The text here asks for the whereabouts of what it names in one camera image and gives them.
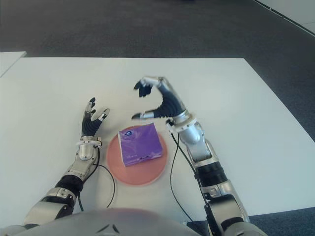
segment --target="white wall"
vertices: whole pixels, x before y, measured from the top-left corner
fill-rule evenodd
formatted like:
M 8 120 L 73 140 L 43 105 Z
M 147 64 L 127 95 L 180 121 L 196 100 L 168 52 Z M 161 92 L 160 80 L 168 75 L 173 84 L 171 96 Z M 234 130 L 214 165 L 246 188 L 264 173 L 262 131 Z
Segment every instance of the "white wall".
M 315 32 L 315 0 L 259 0 Z

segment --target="purple tissue box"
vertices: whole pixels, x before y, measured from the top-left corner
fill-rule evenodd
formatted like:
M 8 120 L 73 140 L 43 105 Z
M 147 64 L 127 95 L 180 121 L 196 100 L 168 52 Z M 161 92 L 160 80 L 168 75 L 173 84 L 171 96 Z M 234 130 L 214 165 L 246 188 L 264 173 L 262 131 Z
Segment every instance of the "purple tissue box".
M 162 145 L 153 123 L 119 131 L 118 136 L 125 166 L 162 156 Z

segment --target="black cable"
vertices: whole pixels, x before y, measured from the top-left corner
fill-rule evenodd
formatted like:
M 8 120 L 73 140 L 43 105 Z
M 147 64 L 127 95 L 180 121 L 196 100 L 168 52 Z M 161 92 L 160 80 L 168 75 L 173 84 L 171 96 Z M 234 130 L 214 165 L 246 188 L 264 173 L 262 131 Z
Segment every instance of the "black cable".
M 112 173 L 110 173 L 110 171 L 105 166 L 100 165 L 100 164 L 98 166 L 103 167 L 105 170 L 107 170 L 107 172 L 110 174 L 110 177 L 112 178 L 113 184 L 114 184 L 114 191 L 113 191 L 112 199 L 110 200 L 109 204 L 106 207 L 106 208 L 108 208 L 112 204 L 114 196 L 115 196 L 115 189 L 116 189 L 115 180 L 114 180 Z
M 83 184 L 94 174 L 94 172 L 96 171 L 98 164 L 99 164 L 99 148 L 97 148 L 97 163 L 96 163 L 96 167 L 94 168 L 94 170 L 89 174 L 89 176 L 83 181 Z
M 82 206 L 82 202 L 81 202 L 80 192 L 79 192 L 79 195 L 78 195 L 78 202 L 79 202 L 79 206 L 80 206 L 81 211 L 84 211 L 83 210 L 83 206 Z
M 192 169 L 193 173 L 196 174 L 195 168 L 192 166 L 191 162 L 189 161 L 188 157 L 186 156 L 186 154 L 185 154 L 184 151 L 182 150 L 181 146 L 179 146 L 179 142 L 176 141 L 176 139 L 175 139 L 175 137 L 174 137 L 174 135 L 173 135 L 172 133 L 171 133 L 171 135 L 172 135 L 172 138 L 173 138 L 174 142 L 175 142 L 176 145 L 178 146 L 179 150 L 182 152 L 184 158 L 187 160 L 187 162 L 188 162 L 190 168 Z
M 109 204 L 108 204 L 107 207 L 106 207 L 106 208 L 108 208 L 108 207 L 112 204 L 113 199 L 114 199 L 114 196 L 115 196 L 115 189 L 116 189 L 115 180 L 114 180 L 114 177 L 113 177 L 112 173 L 110 173 L 110 171 L 109 171 L 105 166 L 99 164 L 99 159 L 100 159 L 99 148 L 97 149 L 97 154 L 98 154 L 97 163 L 96 163 L 96 164 L 93 164 L 93 165 L 96 166 L 96 167 L 95 167 L 94 170 L 89 174 L 89 176 L 83 181 L 83 183 L 85 183 L 85 182 L 94 174 L 94 172 L 96 171 L 96 169 L 97 169 L 99 166 L 101 166 L 101 167 L 103 167 L 105 170 L 107 170 L 108 173 L 110 174 L 110 176 L 111 176 L 111 178 L 112 178 L 112 180 L 113 180 L 113 184 L 114 184 L 114 191 L 113 191 L 112 199 L 110 200 Z M 79 202 L 80 210 L 81 210 L 81 211 L 84 211 L 84 210 L 83 210 L 83 206 L 82 206 L 82 202 L 81 202 L 80 193 L 79 193 L 79 195 L 78 195 L 78 202 Z
M 192 169 L 193 173 L 194 173 L 195 176 L 196 176 L 197 172 L 196 172 L 196 170 L 194 169 L 194 167 L 192 166 L 191 162 L 189 161 L 188 157 L 186 156 L 186 154 L 184 153 L 184 151 L 182 150 L 182 148 L 179 146 L 179 142 L 176 141 L 176 139 L 175 139 L 175 137 L 174 137 L 174 135 L 173 135 L 172 133 L 171 133 L 171 135 L 172 135 L 172 138 L 173 138 L 174 142 L 178 145 L 179 150 L 180 150 L 181 153 L 183 154 L 184 158 L 186 159 L 186 161 L 188 162 L 190 168 Z M 208 203 L 207 203 L 207 200 L 205 199 L 205 196 L 203 195 L 203 193 L 202 193 L 202 191 L 201 191 L 201 183 L 200 183 L 200 181 L 199 181 L 198 178 L 196 178 L 196 180 L 197 180 L 197 182 L 198 182 L 199 189 L 200 189 L 200 192 L 201 192 L 203 201 L 204 201 L 205 204 L 207 205 L 207 204 L 208 204 Z
M 193 221 L 192 218 L 187 214 L 187 212 L 183 209 L 182 205 L 178 202 L 178 200 L 177 200 L 177 198 L 175 196 L 175 193 L 173 191 L 173 186 L 172 186 L 173 166 L 174 166 L 174 162 L 175 162 L 175 158 L 176 158 L 176 154 L 177 154 L 178 148 L 179 148 L 179 134 L 178 134 L 178 137 L 177 137 L 177 147 L 176 147 L 176 151 L 175 151 L 175 154 L 174 154 L 174 159 L 173 159 L 173 162 L 172 162 L 171 174 L 169 176 L 169 182 L 170 182 L 171 191 L 172 191 L 172 194 L 173 194 L 173 197 L 174 197 L 175 201 L 177 202 L 178 206 L 182 209 L 183 213 L 185 213 L 185 215 L 188 217 L 188 219 L 192 222 Z
M 203 235 L 203 233 L 199 230 L 199 227 L 194 223 L 194 221 L 192 220 L 192 218 L 187 214 L 187 212 L 184 210 L 184 208 L 182 207 L 182 205 L 178 202 L 176 196 L 175 196 L 175 193 L 173 191 L 173 187 L 172 187 L 172 174 L 173 174 L 173 166 L 174 166 L 174 162 L 175 162 L 175 158 L 176 158 L 176 154 L 177 154 L 177 151 L 178 149 L 181 150 L 181 152 L 183 153 L 183 150 L 182 148 L 179 146 L 179 133 L 177 133 L 177 141 L 174 137 L 174 135 L 171 133 L 172 135 L 172 138 L 174 140 L 174 142 L 176 143 L 176 151 L 175 151 L 175 154 L 174 154 L 174 159 L 173 159 L 173 162 L 172 162 L 172 167 L 171 167 L 171 174 L 170 174 L 170 186 L 171 186 L 171 191 L 172 191 L 172 194 L 173 194 L 173 197 L 175 199 L 175 201 L 177 202 L 178 206 L 182 209 L 183 213 L 189 218 L 189 220 L 192 222 L 192 224 L 195 226 L 195 231 L 197 231 L 197 233 L 199 233 L 200 235 Z M 188 161 L 190 167 L 192 168 L 193 172 L 195 173 L 195 170 L 194 168 L 192 167 L 192 164 L 189 162 L 187 156 L 183 153 L 185 159 Z

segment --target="floor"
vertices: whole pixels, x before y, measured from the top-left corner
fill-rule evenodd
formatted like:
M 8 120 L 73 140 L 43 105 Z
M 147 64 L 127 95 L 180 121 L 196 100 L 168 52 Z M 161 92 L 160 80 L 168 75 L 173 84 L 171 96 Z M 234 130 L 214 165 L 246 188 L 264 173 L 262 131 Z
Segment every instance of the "floor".
M 27 51 L 28 57 L 245 58 L 315 140 L 315 37 L 253 0 L 0 3 L 0 51 Z M 314 217 L 311 208 L 252 221 L 268 235 L 315 235 Z

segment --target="robot forearm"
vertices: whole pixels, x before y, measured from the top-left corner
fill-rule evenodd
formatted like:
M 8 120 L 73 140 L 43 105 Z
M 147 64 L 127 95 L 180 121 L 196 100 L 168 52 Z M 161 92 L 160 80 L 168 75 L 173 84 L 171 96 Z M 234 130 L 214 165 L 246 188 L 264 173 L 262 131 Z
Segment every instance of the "robot forearm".
M 265 235 L 249 223 L 243 204 L 231 181 L 226 177 L 210 142 L 205 139 L 201 125 L 185 108 L 169 82 L 163 77 L 143 77 L 135 89 L 139 89 L 140 96 L 145 96 L 151 92 L 152 86 L 156 86 L 161 92 L 162 105 L 155 110 L 135 114 L 132 118 L 171 118 L 166 125 L 171 132 L 179 133 L 181 141 L 187 147 L 195 168 L 195 177 L 206 200 L 205 210 L 212 234 L 240 235 L 244 232 L 254 232 L 259 233 L 257 235 Z M 232 226 L 233 229 L 237 228 L 237 232 L 233 230 L 230 234 L 231 230 L 228 231 L 228 228 Z
M 102 145 L 95 134 L 102 121 L 107 117 L 106 109 L 96 120 L 91 120 L 95 110 L 95 99 L 87 104 L 82 121 L 82 136 L 77 143 L 78 151 L 73 164 L 58 181 L 56 186 L 37 203 L 27 214 L 24 225 L 32 227 L 72 214 L 76 199 L 83 189 L 83 185 L 91 172 L 92 165 L 99 161 L 99 148 Z

